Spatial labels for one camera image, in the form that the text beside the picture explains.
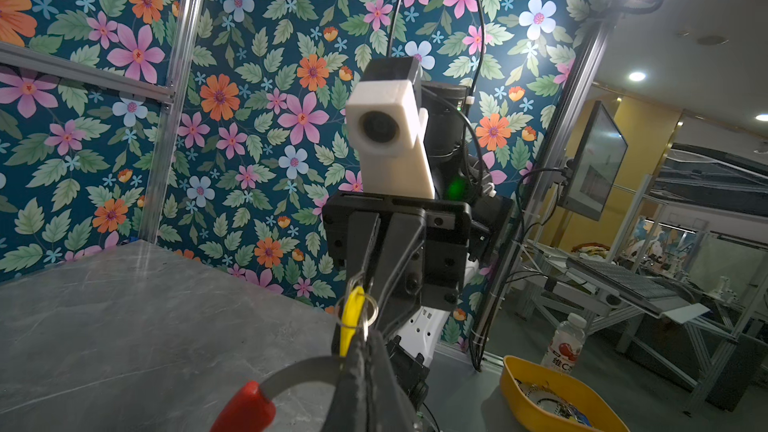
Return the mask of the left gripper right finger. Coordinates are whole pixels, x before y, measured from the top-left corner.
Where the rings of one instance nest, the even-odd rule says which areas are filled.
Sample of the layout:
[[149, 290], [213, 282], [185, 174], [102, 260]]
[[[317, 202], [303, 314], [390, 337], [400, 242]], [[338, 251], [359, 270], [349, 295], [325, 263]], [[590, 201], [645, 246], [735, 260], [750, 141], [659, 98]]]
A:
[[390, 431], [417, 429], [417, 414], [397, 382], [382, 334], [356, 335], [341, 369], [324, 431]]

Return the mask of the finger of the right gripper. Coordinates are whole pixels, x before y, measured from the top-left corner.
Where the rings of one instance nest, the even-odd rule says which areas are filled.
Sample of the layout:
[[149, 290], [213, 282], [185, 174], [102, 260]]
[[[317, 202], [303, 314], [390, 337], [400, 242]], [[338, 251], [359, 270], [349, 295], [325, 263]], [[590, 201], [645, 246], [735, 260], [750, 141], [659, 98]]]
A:
[[347, 228], [347, 286], [351, 292], [360, 286], [366, 293], [372, 291], [371, 271], [378, 239], [381, 217], [378, 212], [356, 211], [350, 216]]
[[421, 306], [423, 267], [419, 256], [425, 238], [423, 216], [396, 213], [386, 228], [374, 270], [375, 329], [393, 336]]

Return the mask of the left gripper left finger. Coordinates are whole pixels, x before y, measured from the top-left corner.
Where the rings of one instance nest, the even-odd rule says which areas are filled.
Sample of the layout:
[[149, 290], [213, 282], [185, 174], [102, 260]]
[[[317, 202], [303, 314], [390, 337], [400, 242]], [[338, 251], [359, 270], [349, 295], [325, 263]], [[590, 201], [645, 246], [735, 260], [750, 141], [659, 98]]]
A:
[[342, 370], [339, 356], [308, 358], [284, 367], [259, 383], [261, 394], [272, 401], [291, 388], [307, 383], [335, 385]]

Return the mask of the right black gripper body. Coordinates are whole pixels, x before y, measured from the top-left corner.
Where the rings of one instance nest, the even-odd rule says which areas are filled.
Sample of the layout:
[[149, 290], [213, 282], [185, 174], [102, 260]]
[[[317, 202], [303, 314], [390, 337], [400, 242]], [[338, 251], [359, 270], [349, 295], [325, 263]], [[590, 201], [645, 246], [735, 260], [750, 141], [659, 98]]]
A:
[[419, 256], [423, 267], [421, 306], [451, 311], [465, 283], [465, 263], [471, 230], [470, 208], [463, 202], [418, 199], [381, 194], [338, 192], [322, 208], [328, 253], [335, 264], [346, 270], [347, 228], [356, 211], [378, 212], [381, 217], [371, 271], [374, 299], [374, 270], [386, 228], [396, 213], [423, 216], [425, 238]]

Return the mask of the keyring with coloured keys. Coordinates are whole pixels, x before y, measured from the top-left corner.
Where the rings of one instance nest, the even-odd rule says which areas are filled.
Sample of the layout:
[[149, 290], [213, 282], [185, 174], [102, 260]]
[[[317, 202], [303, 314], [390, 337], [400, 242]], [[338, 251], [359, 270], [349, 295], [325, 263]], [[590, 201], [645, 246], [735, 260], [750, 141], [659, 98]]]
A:
[[[339, 356], [343, 362], [349, 354], [354, 334], [367, 331], [366, 294], [357, 286], [345, 296], [341, 310]], [[216, 418], [211, 431], [265, 431], [274, 421], [277, 408], [273, 400], [266, 399], [259, 383], [247, 382], [229, 400]]]

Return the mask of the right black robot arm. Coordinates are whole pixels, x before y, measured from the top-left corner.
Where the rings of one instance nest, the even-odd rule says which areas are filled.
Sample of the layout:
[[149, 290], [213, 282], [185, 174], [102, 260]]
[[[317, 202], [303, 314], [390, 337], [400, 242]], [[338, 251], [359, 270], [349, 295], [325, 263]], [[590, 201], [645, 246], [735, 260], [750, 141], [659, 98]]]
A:
[[328, 251], [361, 288], [364, 311], [339, 328], [346, 348], [377, 329], [392, 356], [429, 366], [468, 282], [495, 259], [512, 203], [497, 194], [461, 86], [360, 83], [346, 107], [363, 188], [322, 209]]

